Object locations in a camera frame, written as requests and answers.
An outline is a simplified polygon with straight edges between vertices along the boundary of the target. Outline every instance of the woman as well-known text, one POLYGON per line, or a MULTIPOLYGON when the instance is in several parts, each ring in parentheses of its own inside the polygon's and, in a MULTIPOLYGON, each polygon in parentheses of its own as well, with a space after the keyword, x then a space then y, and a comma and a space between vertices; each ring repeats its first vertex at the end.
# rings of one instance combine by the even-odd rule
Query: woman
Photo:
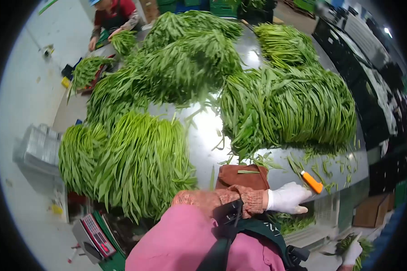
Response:
POLYGON ((95 50, 95 45, 101 35, 101 27, 109 31, 111 37, 122 30, 140 31, 139 13, 131 0, 89 0, 95 6, 94 30, 92 31, 89 51, 95 50))
MULTIPOLYGON (((214 208, 242 199, 244 219, 266 210, 302 214, 308 209, 299 206, 299 203, 311 195, 311 191, 295 182, 277 190, 252 190, 233 185, 227 190, 212 192, 180 191, 157 225, 133 248, 126 260, 125 270, 195 271, 216 242, 211 232, 217 226, 217 222, 211 218, 214 208)), ((276 245, 269 239, 255 237, 237 234, 229 250, 226 270, 284 271, 276 245)), ((352 269, 362 252, 358 242, 357 245, 353 242, 338 270, 352 269)))

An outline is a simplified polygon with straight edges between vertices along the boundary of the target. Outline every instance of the brown cloth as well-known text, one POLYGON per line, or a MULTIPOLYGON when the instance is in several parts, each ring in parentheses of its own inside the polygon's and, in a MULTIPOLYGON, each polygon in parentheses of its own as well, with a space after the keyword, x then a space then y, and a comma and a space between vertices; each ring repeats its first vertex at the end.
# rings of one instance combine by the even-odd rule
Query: brown cloth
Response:
POLYGON ((216 189, 226 189, 234 184, 250 187, 253 190, 270 189, 267 182, 268 170, 257 165, 222 165, 217 177, 216 189), (260 173, 240 173, 238 171, 259 171, 260 173))

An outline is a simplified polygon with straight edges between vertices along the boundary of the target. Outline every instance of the green crate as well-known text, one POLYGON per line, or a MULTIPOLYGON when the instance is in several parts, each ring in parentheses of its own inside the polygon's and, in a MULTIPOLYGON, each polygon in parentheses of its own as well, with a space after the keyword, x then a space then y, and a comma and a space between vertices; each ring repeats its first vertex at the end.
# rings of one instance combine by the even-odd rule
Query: green crate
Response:
POLYGON ((160 12, 160 14, 164 14, 168 11, 170 11, 171 13, 175 13, 175 10, 176 10, 176 2, 167 4, 167 5, 158 6, 158 11, 160 12))
POLYGON ((399 182, 395 187, 395 208, 407 200, 407 180, 399 182))
POLYGON ((157 0, 157 5, 158 6, 164 6, 167 4, 172 4, 175 3, 177 0, 157 0))
POLYGON ((216 6, 210 6, 210 11, 213 15, 216 15, 217 17, 233 17, 237 18, 237 7, 234 7, 232 9, 231 6, 229 5, 216 5, 216 6))
POLYGON ((225 0, 210 0, 210 6, 218 6, 218 5, 228 5, 225 0))
POLYGON ((184 5, 186 7, 199 6, 200 4, 201 0, 184 0, 184 5))
POLYGON ((301 9, 313 13, 313 6, 315 4, 315 0, 294 0, 294 4, 296 4, 301 9))

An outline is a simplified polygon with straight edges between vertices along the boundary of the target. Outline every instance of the stainless steel table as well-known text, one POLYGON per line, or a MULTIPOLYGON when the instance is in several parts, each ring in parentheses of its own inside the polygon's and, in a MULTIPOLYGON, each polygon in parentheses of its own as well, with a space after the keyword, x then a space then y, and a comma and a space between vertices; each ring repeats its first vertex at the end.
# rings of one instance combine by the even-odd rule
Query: stainless steel table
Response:
MULTIPOLYGON (((142 40, 144 36, 146 36, 148 31, 145 31, 137 36, 139 40, 142 40)), ((325 54, 323 49, 318 45, 318 43, 313 40, 313 44, 320 56, 320 63, 325 69, 329 69, 331 71, 337 72, 336 68, 334 67, 333 63, 329 59, 329 57, 325 54)), ((255 38, 254 33, 244 26, 244 35, 240 37, 239 41, 236 44, 236 49, 240 54, 242 60, 244 61, 244 68, 259 68, 263 65, 263 58, 261 55, 261 49, 258 44, 258 41, 255 38)), ((53 128, 56 131, 65 131, 65 129, 71 125, 73 125, 76 119, 84 120, 86 118, 86 101, 88 97, 71 97, 69 101, 69 105, 66 106, 66 96, 62 100, 62 103, 59 107, 59 110, 56 115, 56 119, 53 125, 53 128)), ((181 121, 184 120, 185 117, 189 116, 190 114, 194 113, 195 111, 200 109, 200 105, 195 104, 190 108, 185 108, 182 110, 175 110, 174 105, 169 104, 167 106, 155 106, 150 105, 149 113, 152 115, 160 115, 166 114, 162 116, 163 118, 172 119, 175 111, 176 117, 179 118, 181 121)), ((217 179, 217 173, 219 171, 220 165, 219 162, 227 160, 229 158, 228 153, 230 152, 230 140, 229 138, 225 138, 225 148, 223 150, 213 149, 217 143, 220 142, 221 137, 217 136, 216 130, 222 130, 222 120, 220 117, 217 117, 211 109, 207 109, 207 112, 201 112, 197 114, 193 118, 194 122, 196 123, 197 129, 194 127, 190 127, 189 132, 189 144, 190 144, 190 162, 195 165, 196 167, 196 174, 198 178, 198 185, 201 189, 208 189, 211 179, 211 170, 212 167, 215 167, 215 178, 217 179)), ((366 149, 364 146, 363 141, 363 133, 360 127, 359 122, 357 123, 357 139, 360 139, 361 142, 361 149, 356 150, 354 152, 349 151, 347 154, 337 157, 335 160, 342 160, 345 161, 346 157, 348 161, 351 163, 352 168, 357 167, 357 171, 352 173, 352 181, 351 185, 354 183, 363 180, 364 178, 368 177, 368 161, 366 157, 366 149)), ((288 148, 284 149, 272 149, 266 150, 262 149, 259 150, 257 153, 263 155, 266 152, 271 151, 270 157, 274 159, 275 163, 280 164, 284 169, 288 172, 283 173, 284 170, 277 170, 271 169, 268 174, 268 182, 270 184, 271 189, 277 189, 288 182, 296 182, 298 184, 303 185, 304 182, 298 178, 298 176, 291 170, 289 164, 285 157, 290 155, 291 152, 295 156, 298 157, 298 160, 301 160, 305 154, 304 150, 301 149, 293 149, 288 148)), ((319 157, 317 160, 320 168, 320 175, 325 178, 325 174, 322 172, 322 159, 326 157, 319 157)), ((311 165, 315 163, 315 160, 311 160, 308 165, 305 166, 305 170, 310 172, 313 176, 313 172, 311 171, 311 165)), ((238 157, 234 157, 231 161, 231 164, 238 164, 238 157)), ((338 184, 338 189, 342 190, 344 184, 346 182, 346 177, 348 174, 347 168, 344 169, 344 174, 340 172, 340 165, 337 164, 334 160, 332 160, 332 165, 328 166, 328 170, 333 173, 333 177, 329 180, 326 179, 327 183, 336 182, 338 184)), ((335 192, 336 187, 333 187, 331 192, 335 192)), ((309 198, 307 201, 315 200, 320 197, 327 195, 327 191, 323 190, 323 192, 319 195, 315 195, 312 198, 309 198)))

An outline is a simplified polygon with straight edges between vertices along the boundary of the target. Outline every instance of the hand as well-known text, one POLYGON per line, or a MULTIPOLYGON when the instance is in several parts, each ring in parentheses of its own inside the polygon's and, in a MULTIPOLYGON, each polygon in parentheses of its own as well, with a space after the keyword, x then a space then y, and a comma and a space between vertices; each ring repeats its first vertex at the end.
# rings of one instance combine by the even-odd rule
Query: hand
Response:
POLYGON ((358 242, 361 234, 362 233, 360 233, 358 236, 356 236, 356 238, 354 238, 353 242, 351 242, 347 251, 342 255, 342 265, 354 265, 356 263, 357 257, 359 257, 363 251, 362 247, 358 242))
POLYGON ((97 37, 92 37, 91 41, 89 42, 89 46, 88 46, 89 51, 95 50, 95 46, 96 46, 97 41, 98 41, 97 37))
POLYGON ((118 34, 118 33, 119 33, 120 31, 122 31, 122 30, 123 30, 122 27, 120 27, 120 28, 114 30, 113 33, 110 34, 110 36, 108 37, 109 41, 111 42, 111 37, 113 37, 114 35, 118 34))
POLYGON ((268 190, 267 211, 288 214, 304 214, 308 209, 299 204, 312 196, 312 192, 295 182, 285 184, 277 190, 268 190))

